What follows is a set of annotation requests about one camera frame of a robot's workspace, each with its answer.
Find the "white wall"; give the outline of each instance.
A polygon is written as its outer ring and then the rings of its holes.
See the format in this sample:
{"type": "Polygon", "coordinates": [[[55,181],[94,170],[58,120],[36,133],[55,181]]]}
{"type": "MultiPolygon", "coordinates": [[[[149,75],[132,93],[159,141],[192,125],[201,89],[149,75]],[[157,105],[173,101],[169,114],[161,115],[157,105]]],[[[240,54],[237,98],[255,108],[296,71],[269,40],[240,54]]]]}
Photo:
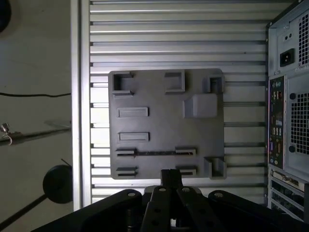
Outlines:
{"type": "MultiPolygon", "coordinates": [[[[10,0],[12,21],[0,34],[0,92],[70,92],[70,0],[10,0]]],[[[49,130],[49,119],[70,120],[70,97],[0,96],[0,123],[13,131],[49,130]]],[[[43,194],[45,173],[71,163],[70,133],[0,147],[0,221],[43,194]]],[[[5,232],[30,231],[72,211],[45,200],[5,232]]]]}

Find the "computer tower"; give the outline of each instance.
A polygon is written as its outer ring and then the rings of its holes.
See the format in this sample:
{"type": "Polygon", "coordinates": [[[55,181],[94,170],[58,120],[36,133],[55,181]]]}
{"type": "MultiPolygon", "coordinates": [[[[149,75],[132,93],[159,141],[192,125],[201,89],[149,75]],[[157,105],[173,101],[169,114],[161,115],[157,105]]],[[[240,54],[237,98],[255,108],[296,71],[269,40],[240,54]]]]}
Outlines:
{"type": "Polygon", "coordinates": [[[267,25],[268,206],[309,221],[309,1],[267,25]]]}

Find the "ventilation grille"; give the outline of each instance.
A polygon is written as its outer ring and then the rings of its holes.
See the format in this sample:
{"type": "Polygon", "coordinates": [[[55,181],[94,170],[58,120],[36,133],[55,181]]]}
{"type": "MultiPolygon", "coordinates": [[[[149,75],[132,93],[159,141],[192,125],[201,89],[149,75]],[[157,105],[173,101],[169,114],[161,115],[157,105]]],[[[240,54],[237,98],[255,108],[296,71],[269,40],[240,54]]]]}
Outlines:
{"type": "Polygon", "coordinates": [[[299,63],[300,65],[305,65],[309,63],[308,56],[308,15],[301,17],[299,20],[299,63]]]}
{"type": "Polygon", "coordinates": [[[292,103],[291,143],[296,151],[309,155],[309,93],[298,94],[297,103],[292,103]]]}

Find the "aluminum slatted panel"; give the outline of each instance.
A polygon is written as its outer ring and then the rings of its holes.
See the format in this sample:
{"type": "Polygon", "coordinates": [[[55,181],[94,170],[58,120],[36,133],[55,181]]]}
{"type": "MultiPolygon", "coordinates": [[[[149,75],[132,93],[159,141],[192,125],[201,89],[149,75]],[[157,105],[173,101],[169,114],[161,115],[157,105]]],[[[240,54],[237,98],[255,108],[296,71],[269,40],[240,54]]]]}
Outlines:
{"type": "Polygon", "coordinates": [[[227,179],[183,182],[205,195],[223,189],[265,203],[265,27],[289,3],[83,0],[78,15],[78,2],[72,0],[74,209],[160,183],[110,177],[107,75],[120,70],[220,68],[227,179]]]}

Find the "screw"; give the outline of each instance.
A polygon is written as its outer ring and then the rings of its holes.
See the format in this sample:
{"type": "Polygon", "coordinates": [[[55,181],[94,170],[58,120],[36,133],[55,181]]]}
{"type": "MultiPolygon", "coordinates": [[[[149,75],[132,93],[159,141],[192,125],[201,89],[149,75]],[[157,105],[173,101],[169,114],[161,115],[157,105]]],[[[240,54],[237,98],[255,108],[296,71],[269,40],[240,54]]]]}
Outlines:
{"type": "Polygon", "coordinates": [[[223,194],[220,193],[220,192],[216,192],[216,193],[214,194],[214,196],[215,196],[215,197],[223,197],[223,194]]]}
{"type": "Polygon", "coordinates": [[[190,192],[189,188],[183,188],[182,190],[183,190],[183,192],[190,192]]]}

